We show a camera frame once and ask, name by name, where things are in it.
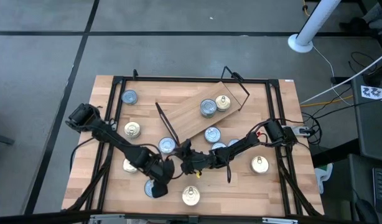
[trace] wooden tabletop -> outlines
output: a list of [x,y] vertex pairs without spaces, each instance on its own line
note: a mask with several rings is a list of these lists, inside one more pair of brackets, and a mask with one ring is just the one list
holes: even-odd
[[[90,104],[99,106],[101,117],[105,115],[113,76],[97,76],[90,97]],[[293,121],[302,121],[295,83],[292,80],[280,80],[281,96],[285,117]],[[163,138],[170,136],[157,112],[155,102],[161,108],[170,110],[184,100],[206,90],[214,83],[197,82],[147,82],[127,81],[126,90],[135,90],[139,97],[135,105],[123,105],[118,124],[118,133],[124,136],[124,125],[135,121],[141,126],[141,135],[137,139],[128,139],[133,144],[152,143],[158,145]],[[236,83],[226,83],[234,97],[243,101],[245,93]],[[241,139],[252,126],[269,118],[265,86],[262,84],[244,84],[250,97],[241,111],[236,111],[215,126],[221,131],[220,141],[228,144],[230,139]],[[114,98],[112,117],[114,116],[119,88]],[[278,117],[274,89],[274,109]],[[82,133],[79,142],[90,138],[90,133]],[[307,144],[304,138],[298,138]],[[204,139],[203,132],[191,139],[192,148],[208,152],[212,145]],[[89,184],[95,162],[98,142],[90,141],[80,147],[76,153],[72,172],[67,185],[62,208],[71,206]],[[308,201],[320,213],[324,213],[314,174],[311,155],[308,149],[295,145],[293,149],[294,166],[299,188]],[[256,156],[264,156],[269,162],[265,174],[251,172],[249,163]],[[175,175],[180,173],[180,161],[175,162]],[[137,172],[126,173],[122,168],[124,155],[114,150],[109,181],[106,191],[104,212],[117,213],[160,213],[160,214],[197,214],[197,215],[239,215],[239,216],[284,216],[281,188],[279,184],[276,155],[273,148],[263,146],[248,149],[231,163],[231,183],[226,180],[226,168],[203,170],[198,179],[195,175],[183,175],[172,180],[169,193],[161,198],[149,198],[144,193],[144,184],[148,177]],[[182,191],[186,186],[196,186],[201,199],[196,206],[189,207],[182,201]],[[292,213],[296,213],[291,188],[288,186]],[[92,208],[96,208],[100,186],[97,186]]]

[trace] tin can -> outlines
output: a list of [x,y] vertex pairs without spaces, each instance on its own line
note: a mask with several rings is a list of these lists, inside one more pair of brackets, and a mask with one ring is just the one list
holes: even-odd
[[212,149],[218,149],[220,147],[226,147],[226,144],[221,142],[216,142],[215,144],[213,144]]
[[154,184],[152,183],[152,180],[147,180],[147,182],[144,186],[144,192],[150,198],[153,198],[153,196],[152,196],[152,187],[153,186],[154,186]]
[[215,127],[210,127],[210,128],[207,128],[205,130],[205,139],[209,143],[218,142],[220,137],[221,137],[221,133],[220,133],[219,129],[217,129]]
[[251,162],[252,171],[257,174],[263,174],[267,172],[269,164],[266,158],[263,156],[256,156]]
[[213,100],[206,99],[206,100],[202,100],[200,110],[204,118],[211,118],[213,117],[213,115],[215,115],[217,106]]
[[228,146],[232,146],[235,143],[237,143],[238,141],[239,141],[239,139],[231,139],[230,142],[228,143]]
[[127,105],[133,105],[137,103],[137,94],[134,90],[126,90],[122,94],[122,101]]
[[172,138],[166,137],[159,141],[159,150],[164,154],[170,154],[176,147],[176,143]]
[[217,110],[221,112],[226,111],[231,106],[231,100],[225,95],[218,96],[215,101]]
[[188,186],[183,190],[183,201],[186,205],[196,205],[200,197],[199,190],[194,186]]
[[123,170],[129,173],[137,171],[137,169],[134,166],[132,166],[127,159],[124,159],[123,161]]
[[140,125],[136,122],[129,122],[124,126],[124,133],[131,139],[137,138],[141,134]]

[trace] sticker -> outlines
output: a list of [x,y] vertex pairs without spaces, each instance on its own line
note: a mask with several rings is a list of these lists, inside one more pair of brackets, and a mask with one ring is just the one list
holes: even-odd
[[382,99],[382,88],[361,86],[361,96],[373,100]]

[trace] concrete floor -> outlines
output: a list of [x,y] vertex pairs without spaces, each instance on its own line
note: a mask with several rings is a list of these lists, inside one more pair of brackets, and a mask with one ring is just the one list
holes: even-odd
[[[0,30],[83,31],[92,5],[93,0],[0,1]],[[312,10],[316,3],[308,5]],[[91,30],[297,32],[307,19],[301,7],[299,0],[101,0]],[[361,15],[357,4],[341,3],[321,31],[338,32],[338,22]],[[80,39],[0,36],[0,133],[16,140],[11,147],[0,144],[0,216],[22,213]],[[382,54],[377,41],[367,37],[317,37],[314,45],[338,76],[353,75],[351,52]],[[96,75],[130,75],[136,68],[140,75],[219,77],[224,65],[245,78],[293,79],[301,101],[330,86],[326,61],[314,51],[293,52],[287,37],[89,37],[64,119],[88,101]],[[324,112],[342,106],[329,105]],[[356,137],[352,109],[321,123],[324,147]],[[60,210],[78,137],[61,125],[35,213]]]

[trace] wooden board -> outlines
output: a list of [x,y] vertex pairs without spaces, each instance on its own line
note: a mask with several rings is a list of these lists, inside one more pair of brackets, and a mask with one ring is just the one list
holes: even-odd
[[[212,118],[204,118],[200,114],[201,102],[206,99],[215,101],[220,95],[229,97],[231,101],[230,108],[225,112],[217,111]],[[184,100],[173,109],[165,111],[164,113],[179,137],[179,143],[183,143],[186,139],[194,137],[196,134],[209,128],[240,108],[241,105],[233,94],[228,91],[222,82],[218,82],[216,84],[212,83],[209,88],[201,90],[200,93]]]
[[[90,103],[95,106],[102,106],[100,111],[103,114],[106,110],[112,78],[112,76],[97,76],[91,94]],[[200,91],[209,89],[212,85],[214,83],[126,82],[127,90],[137,91],[139,101],[136,105],[123,105],[121,108],[118,133],[124,136],[124,125],[129,121],[135,121],[140,124],[142,133],[137,139],[128,140],[134,144],[158,144],[161,138],[170,135],[159,117],[154,105],[155,101],[160,102],[163,110],[172,110],[181,102]],[[234,94],[234,97],[245,97],[244,91],[238,84],[226,83],[226,86]],[[228,144],[230,139],[242,138],[253,125],[269,118],[265,86],[262,84],[244,84],[244,86],[251,95],[243,109],[216,124],[222,134],[220,141],[225,144]],[[286,118],[301,121],[302,116],[294,83],[280,80],[280,86]],[[116,107],[116,100],[114,102],[113,111]],[[89,133],[82,133],[80,142],[89,137]],[[208,152],[211,148],[211,144],[204,140],[203,133],[197,134],[191,141],[192,148],[198,151]],[[299,138],[299,141],[307,144],[307,140],[304,138]],[[97,145],[96,141],[91,141],[78,149],[63,200],[63,208],[69,207],[88,185]],[[315,209],[324,213],[309,150],[301,145],[295,145],[292,154],[301,191]],[[258,155],[264,156],[269,161],[270,168],[266,174],[257,175],[250,171],[249,162]],[[142,173],[125,173],[122,170],[123,159],[123,153],[115,150],[109,174],[104,212],[284,216],[274,149],[258,146],[248,149],[238,156],[230,164],[232,171],[230,184],[226,182],[225,167],[217,170],[204,170],[200,179],[196,178],[195,175],[183,175],[181,178],[171,181],[168,195],[155,199],[149,198],[144,193],[144,184],[148,177]],[[175,175],[177,175],[180,173],[180,161],[174,158],[174,162],[176,165]],[[181,198],[181,191],[188,185],[196,186],[201,192],[201,199],[198,205],[194,207],[186,206]],[[99,191],[98,187],[93,208],[96,208]],[[290,187],[288,187],[288,192],[291,211],[296,213]]]

